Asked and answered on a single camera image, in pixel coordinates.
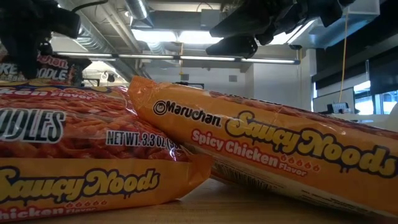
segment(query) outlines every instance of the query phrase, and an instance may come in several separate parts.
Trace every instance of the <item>maruchan logo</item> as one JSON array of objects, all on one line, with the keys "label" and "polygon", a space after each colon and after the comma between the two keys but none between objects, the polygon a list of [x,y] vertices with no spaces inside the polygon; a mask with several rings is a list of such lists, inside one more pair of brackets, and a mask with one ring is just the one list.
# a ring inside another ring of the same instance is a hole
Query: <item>maruchan logo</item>
[{"label": "maruchan logo", "polygon": [[195,110],[186,106],[181,106],[176,104],[176,102],[159,100],[154,104],[153,110],[158,116],[163,116],[166,113],[173,113],[218,128],[221,127],[221,117],[206,113],[203,110]]}]

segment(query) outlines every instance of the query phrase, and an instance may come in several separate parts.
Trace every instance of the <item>maruchan saucy noods package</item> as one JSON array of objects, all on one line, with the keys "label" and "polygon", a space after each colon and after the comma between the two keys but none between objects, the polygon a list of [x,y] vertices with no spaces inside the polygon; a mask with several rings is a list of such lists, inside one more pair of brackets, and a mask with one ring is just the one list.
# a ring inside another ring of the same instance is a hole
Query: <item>maruchan saucy noods package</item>
[{"label": "maruchan saucy noods package", "polygon": [[0,222],[155,205],[210,176],[124,87],[0,85]]},{"label": "maruchan saucy noods package", "polygon": [[[91,64],[87,58],[69,58],[59,55],[38,55],[37,75],[30,82],[49,85],[81,86],[83,70]],[[18,65],[10,55],[0,56],[0,81],[23,82],[25,76],[18,70]]]},{"label": "maruchan saucy noods package", "polygon": [[317,205],[398,215],[398,133],[141,77],[129,93],[141,118],[212,155],[227,179]]}]

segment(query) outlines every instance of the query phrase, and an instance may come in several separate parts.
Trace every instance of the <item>flame icon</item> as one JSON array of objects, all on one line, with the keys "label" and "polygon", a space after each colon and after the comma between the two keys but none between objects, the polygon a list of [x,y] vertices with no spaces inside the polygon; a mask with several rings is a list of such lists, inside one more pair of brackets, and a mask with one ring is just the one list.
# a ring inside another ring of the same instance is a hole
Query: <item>flame icon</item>
[{"label": "flame icon", "polygon": [[65,206],[65,208],[72,208],[73,204],[71,202],[67,203],[67,205]]},{"label": "flame icon", "polygon": [[288,161],[290,164],[293,164],[295,161],[294,161],[294,158],[293,157],[291,157],[290,159],[289,159],[289,161]]},{"label": "flame icon", "polygon": [[304,167],[307,168],[307,169],[311,169],[312,165],[311,165],[310,162],[308,162],[308,163],[306,163],[306,164],[304,165]]},{"label": "flame icon", "polygon": [[299,159],[299,160],[296,162],[296,165],[302,166],[302,165],[303,165],[303,161],[301,161],[301,159]]},{"label": "flame icon", "polygon": [[313,170],[314,170],[315,172],[318,172],[320,169],[321,169],[321,168],[320,168],[318,165],[316,165],[316,166],[313,167]]},{"label": "flame icon", "polygon": [[286,161],[287,157],[286,157],[286,155],[284,154],[283,156],[280,157],[280,159],[281,159],[282,161]]}]

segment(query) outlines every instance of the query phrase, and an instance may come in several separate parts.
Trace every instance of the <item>white wall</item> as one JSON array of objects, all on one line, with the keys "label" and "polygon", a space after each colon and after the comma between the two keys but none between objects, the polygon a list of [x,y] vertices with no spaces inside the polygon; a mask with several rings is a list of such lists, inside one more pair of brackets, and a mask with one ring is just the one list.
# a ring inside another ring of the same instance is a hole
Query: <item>white wall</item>
[{"label": "white wall", "polygon": [[254,98],[254,65],[251,65],[244,76],[245,97]]},{"label": "white wall", "polygon": [[[364,73],[362,75],[357,75],[353,78],[348,78],[348,79],[344,80],[344,82],[343,82],[343,89],[345,90],[347,88],[354,87],[354,86],[364,83],[368,80],[369,80],[369,75],[366,73]],[[326,87],[318,90],[318,96],[323,96],[326,94],[340,91],[340,88],[341,88],[341,82],[332,84],[330,86],[326,86]]]},{"label": "white wall", "polygon": [[[180,69],[168,68],[146,68],[150,77],[157,82],[180,82]],[[184,68],[184,74],[189,74],[189,83],[204,83],[206,90],[218,91],[220,93],[246,96],[245,74],[240,69],[212,68]],[[229,82],[229,75],[237,75],[237,82]]]},{"label": "white wall", "polygon": [[311,76],[316,72],[315,50],[300,65],[254,64],[254,97],[311,110]]}]

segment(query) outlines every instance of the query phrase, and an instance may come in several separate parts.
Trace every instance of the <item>table surface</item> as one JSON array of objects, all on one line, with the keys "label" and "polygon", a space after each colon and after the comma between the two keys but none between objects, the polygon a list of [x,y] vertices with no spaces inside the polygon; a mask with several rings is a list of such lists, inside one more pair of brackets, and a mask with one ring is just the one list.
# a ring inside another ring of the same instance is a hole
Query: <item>table surface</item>
[{"label": "table surface", "polygon": [[207,180],[179,201],[151,207],[29,220],[29,224],[110,223],[397,223]]}]

